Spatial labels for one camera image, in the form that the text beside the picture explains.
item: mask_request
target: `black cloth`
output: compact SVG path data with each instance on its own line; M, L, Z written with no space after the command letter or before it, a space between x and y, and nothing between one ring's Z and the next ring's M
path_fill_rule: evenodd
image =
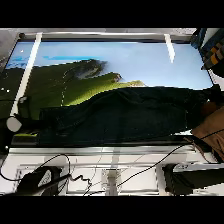
M39 145L86 145L149 140L186 131L202 122L210 89L128 87L99 93L75 106L44 108L51 123Z

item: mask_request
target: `sky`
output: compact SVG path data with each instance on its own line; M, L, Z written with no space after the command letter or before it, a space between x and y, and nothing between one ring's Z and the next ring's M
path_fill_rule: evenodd
M172 45L173 63L166 43L41 42L34 66L96 59L108 62L102 74L116 72L126 82L141 80L147 86L191 89L211 87L207 71L200 69L203 63L199 52L190 44ZM32 42L17 43L6 68L25 69L32 46Z

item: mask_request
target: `white round object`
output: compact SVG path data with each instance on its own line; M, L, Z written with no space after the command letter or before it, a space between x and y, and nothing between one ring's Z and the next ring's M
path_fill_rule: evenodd
M22 123L19 122L15 117L10 117L6 121L8 129L12 132L17 132L22 127Z

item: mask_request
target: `black garment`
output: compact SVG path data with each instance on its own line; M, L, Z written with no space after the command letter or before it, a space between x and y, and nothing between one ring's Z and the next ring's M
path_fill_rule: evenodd
M39 145L85 145L147 140L198 126L210 89L128 87L99 93L68 107L44 108L40 120L51 127Z

